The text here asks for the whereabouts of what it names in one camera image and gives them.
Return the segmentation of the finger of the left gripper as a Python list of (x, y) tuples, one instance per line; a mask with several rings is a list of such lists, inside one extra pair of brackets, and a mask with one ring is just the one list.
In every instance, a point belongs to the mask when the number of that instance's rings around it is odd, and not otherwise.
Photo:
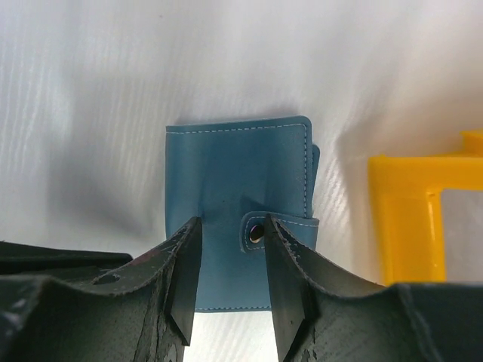
[(1, 276), (95, 278), (132, 260), (127, 253), (60, 250), (1, 242)]

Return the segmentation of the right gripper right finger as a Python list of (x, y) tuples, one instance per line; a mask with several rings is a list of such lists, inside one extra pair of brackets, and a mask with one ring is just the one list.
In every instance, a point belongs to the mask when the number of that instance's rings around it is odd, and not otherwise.
[(478, 283), (372, 283), (267, 216), (265, 256), (281, 361), (480, 361)]

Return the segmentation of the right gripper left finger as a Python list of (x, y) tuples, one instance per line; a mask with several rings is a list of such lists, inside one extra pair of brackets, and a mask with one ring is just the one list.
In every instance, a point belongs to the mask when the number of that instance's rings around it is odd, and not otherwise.
[(192, 336), (201, 220), (132, 258), (95, 278), (1, 276), (1, 359), (181, 361)]

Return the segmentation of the orange plastic card stand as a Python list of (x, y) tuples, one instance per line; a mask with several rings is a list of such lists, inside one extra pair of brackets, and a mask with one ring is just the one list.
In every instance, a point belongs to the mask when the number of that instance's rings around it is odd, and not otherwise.
[(446, 281), (441, 193), (482, 189), (482, 131), (461, 136), (460, 149), (451, 153), (369, 158), (371, 212), (386, 285)]

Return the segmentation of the blue leather card holder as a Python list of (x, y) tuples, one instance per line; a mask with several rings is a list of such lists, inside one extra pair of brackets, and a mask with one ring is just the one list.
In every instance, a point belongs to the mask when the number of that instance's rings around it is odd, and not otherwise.
[(272, 214), (316, 246), (312, 198), (320, 151), (304, 116), (171, 125), (165, 140), (165, 230), (202, 221), (198, 312), (270, 307), (263, 223)]

